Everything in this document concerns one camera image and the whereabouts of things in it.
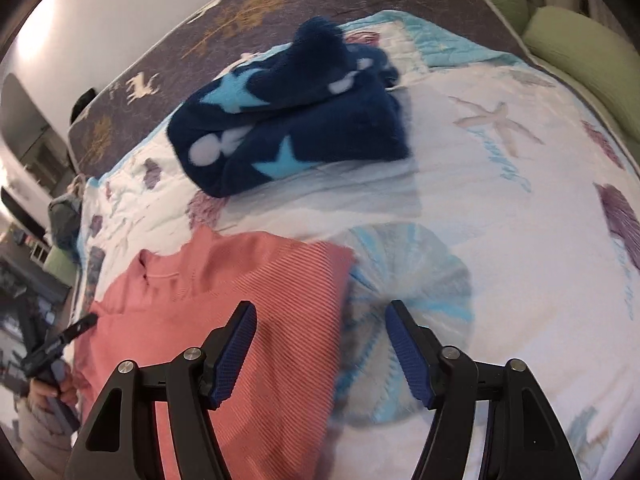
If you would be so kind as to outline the person's left hand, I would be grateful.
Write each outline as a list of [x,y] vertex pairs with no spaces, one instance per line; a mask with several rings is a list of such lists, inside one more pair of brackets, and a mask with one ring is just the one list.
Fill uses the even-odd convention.
[[29,382],[28,403],[32,408],[40,408],[40,410],[51,413],[49,401],[52,399],[61,400],[72,408],[78,402],[77,389],[75,387],[73,376],[69,370],[66,370],[64,378],[58,382],[58,386],[51,386],[40,379],[32,378]]

